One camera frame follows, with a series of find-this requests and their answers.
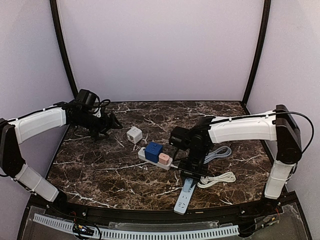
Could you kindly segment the white cube socket adapter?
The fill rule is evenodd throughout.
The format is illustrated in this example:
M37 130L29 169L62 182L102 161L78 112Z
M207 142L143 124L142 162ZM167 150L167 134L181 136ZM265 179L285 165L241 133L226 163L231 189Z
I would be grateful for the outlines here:
M137 144L143 138L142 130L135 126L131 127L126 132L126 135L127 135L127 139L133 144Z

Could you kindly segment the pink plug adapter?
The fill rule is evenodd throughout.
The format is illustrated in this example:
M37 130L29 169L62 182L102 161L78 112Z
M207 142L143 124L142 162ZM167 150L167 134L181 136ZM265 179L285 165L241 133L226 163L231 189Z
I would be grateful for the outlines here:
M170 161L170 156L165 153L160 153L158 156L158 162L162 165L167 165Z

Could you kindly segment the blue cube socket adapter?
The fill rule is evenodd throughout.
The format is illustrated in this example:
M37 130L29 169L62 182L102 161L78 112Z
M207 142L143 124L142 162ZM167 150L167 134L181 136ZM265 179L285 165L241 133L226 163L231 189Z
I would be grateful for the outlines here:
M155 142L150 142L144 149L145 158L153 163L158 163L159 154L162 152L163 146Z

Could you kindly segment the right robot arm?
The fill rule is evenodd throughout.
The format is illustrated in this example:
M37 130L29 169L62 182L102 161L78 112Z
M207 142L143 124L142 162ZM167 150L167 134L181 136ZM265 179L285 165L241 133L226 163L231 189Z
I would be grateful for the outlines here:
M205 158L214 144L244 140L266 140L277 143L276 159L264 188L264 197L276 200L293 167L306 151L301 143L301 131L293 118L295 112L283 104L264 113L233 117L202 118L190 129L176 126L170 133L169 144L188 151L179 170L187 178L200 181L207 176Z

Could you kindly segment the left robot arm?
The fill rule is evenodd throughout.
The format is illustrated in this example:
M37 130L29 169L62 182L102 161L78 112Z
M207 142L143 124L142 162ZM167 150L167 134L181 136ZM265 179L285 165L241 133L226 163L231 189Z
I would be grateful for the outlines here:
M48 203L65 201L66 194L31 167L21 147L33 139L43 139L50 132L66 126L88 130L93 141L109 137L110 130L123 125L113 112L106 112L110 99L100 100L94 92L81 89L75 99L57 102L26 115L0 120L0 170L2 178L10 178L27 191Z

